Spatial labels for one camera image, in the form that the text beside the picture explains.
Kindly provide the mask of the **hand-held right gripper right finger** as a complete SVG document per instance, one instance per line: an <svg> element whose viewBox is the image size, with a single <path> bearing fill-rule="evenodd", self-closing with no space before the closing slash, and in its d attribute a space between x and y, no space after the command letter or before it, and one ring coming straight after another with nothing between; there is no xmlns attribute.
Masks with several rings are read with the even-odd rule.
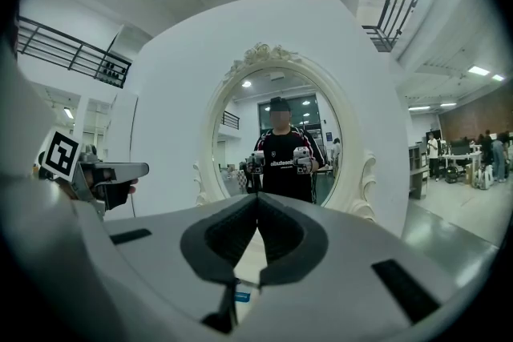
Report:
<svg viewBox="0 0 513 342"><path fill-rule="evenodd" d="M401 236L314 209L329 237L303 280L265 287L239 342L455 342L450 330L490 271L494 244L410 205Z"/></svg>

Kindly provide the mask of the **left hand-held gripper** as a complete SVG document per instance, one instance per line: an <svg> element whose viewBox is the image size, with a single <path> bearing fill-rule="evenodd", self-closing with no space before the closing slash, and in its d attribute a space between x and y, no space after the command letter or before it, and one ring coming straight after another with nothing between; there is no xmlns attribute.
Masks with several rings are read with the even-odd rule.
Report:
<svg viewBox="0 0 513 342"><path fill-rule="evenodd" d="M57 183L73 200L89 203L103 219L106 205L95 189L95 177L101 182L131 182L149 173L147 163L104 163L96 147L82 144L57 130L50 133L46 150L39 155L39 178Z"/></svg>

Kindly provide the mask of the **white office desk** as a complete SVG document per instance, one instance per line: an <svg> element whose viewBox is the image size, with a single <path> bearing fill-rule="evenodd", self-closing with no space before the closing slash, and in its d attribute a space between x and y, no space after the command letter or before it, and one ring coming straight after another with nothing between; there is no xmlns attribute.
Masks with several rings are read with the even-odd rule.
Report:
<svg viewBox="0 0 513 342"><path fill-rule="evenodd" d="M456 183L463 179L466 184L474 185L476 175L482 162L481 151L468 153L449 153L441 157L444 164L444 176L448 183Z"/></svg>

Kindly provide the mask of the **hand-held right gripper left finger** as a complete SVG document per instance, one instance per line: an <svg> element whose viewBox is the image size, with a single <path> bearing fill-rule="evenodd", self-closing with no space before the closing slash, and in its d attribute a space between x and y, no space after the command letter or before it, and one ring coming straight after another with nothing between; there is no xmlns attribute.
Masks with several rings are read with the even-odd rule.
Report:
<svg viewBox="0 0 513 342"><path fill-rule="evenodd" d="M166 214L109 220L117 250L150 289L203 324L239 324L257 287L234 272L257 229L255 195ZM236 292L249 292L247 304Z"/></svg>

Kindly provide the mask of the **oval white framed mirror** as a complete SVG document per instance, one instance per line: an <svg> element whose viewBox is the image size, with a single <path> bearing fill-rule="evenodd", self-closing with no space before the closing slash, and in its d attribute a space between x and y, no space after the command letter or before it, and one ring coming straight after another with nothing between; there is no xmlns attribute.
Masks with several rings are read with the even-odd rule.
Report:
<svg viewBox="0 0 513 342"><path fill-rule="evenodd" d="M241 60L235 60L224 74L207 104L201 120L198 159L193 163L194 181L199 186L195 205L204 206L228 198L227 190L218 180L214 165L213 143L217 138L221 110L228 94L243 78L273 67L295 71L312 81L331 106L342 137L342 159L339 173L324 206L359 216L370 222L378 221L371 206L370 193L376 184L373 167L376 157L364 148L363 136L348 96L340 83L324 67L305 56L284 49L258 43L245 51Z"/></svg>

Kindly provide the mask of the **white ornate dressing table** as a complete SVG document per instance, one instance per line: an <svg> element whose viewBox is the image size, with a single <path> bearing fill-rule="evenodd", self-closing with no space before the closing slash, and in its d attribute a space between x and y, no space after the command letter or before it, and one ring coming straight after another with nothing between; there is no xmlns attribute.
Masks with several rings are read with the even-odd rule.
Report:
<svg viewBox="0 0 513 342"><path fill-rule="evenodd" d="M267 266L264 240L256 229L234 272L239 280L257 287L260 284L261 271Z"/></svg>

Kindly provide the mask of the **person's left hand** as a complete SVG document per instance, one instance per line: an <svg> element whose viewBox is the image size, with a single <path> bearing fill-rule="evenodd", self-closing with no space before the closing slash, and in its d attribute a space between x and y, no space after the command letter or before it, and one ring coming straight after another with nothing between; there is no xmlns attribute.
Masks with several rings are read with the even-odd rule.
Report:
<svg viewBox="0 0 513 342"><path fill-rule="evenodd" d="M105 210L110 211L127 202L138 181L138 178L129 179L114 168L96 168L92 171L89 188L92 195L104 203Z"/></svg>

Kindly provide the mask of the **grey cabinet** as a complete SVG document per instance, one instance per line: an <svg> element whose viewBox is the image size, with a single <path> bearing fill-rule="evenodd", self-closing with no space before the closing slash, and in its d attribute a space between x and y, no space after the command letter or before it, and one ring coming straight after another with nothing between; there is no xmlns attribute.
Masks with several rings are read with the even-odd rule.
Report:
<svg viewBox="0 0 513 342"><path fill-rule="evenodd" d="M421 143L409 147L409 162L409 197L411 199L422 199L422 197L426 195L426 180L429 175L429 163L426 148Z"/></svg>

